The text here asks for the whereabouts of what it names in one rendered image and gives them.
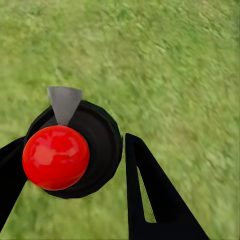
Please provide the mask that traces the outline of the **pesticide atomizer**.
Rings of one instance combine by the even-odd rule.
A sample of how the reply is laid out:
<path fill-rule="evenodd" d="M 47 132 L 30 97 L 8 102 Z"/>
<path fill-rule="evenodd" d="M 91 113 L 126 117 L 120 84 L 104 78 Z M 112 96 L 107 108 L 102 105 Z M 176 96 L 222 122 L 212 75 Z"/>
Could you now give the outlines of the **pesticide atomizer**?
<path fill-rule="evenodd" d="M 103 107 L 82 100 L 81 89 L 46 89 L 51 105 L 24 137 L 24 172 L 50 195 L 84 198 L 115 176 L 123 156 L 119 125 Z"/>

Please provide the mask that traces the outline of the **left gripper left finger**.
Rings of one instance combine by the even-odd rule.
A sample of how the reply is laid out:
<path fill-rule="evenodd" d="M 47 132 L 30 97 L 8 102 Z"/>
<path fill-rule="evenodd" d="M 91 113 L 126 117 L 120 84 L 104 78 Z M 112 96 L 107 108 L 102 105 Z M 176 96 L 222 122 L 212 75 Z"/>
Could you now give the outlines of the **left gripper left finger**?
<path fill-rule="evenodd" d="M 0 149 L 0 232 L 28 180 L 22 163 L 24 141 L 23 136 Z"/>

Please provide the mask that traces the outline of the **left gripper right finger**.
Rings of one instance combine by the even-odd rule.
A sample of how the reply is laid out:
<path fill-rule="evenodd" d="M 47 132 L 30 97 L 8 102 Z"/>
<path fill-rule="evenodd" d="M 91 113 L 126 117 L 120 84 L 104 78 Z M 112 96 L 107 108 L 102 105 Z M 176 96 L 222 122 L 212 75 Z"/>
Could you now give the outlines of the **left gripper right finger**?
<path fill-rule="evenodd" d="M 129 240 L 210 240 L 145 142 L 125 134 Z M 139 168 L 156 223 L 145 220 Z"/>

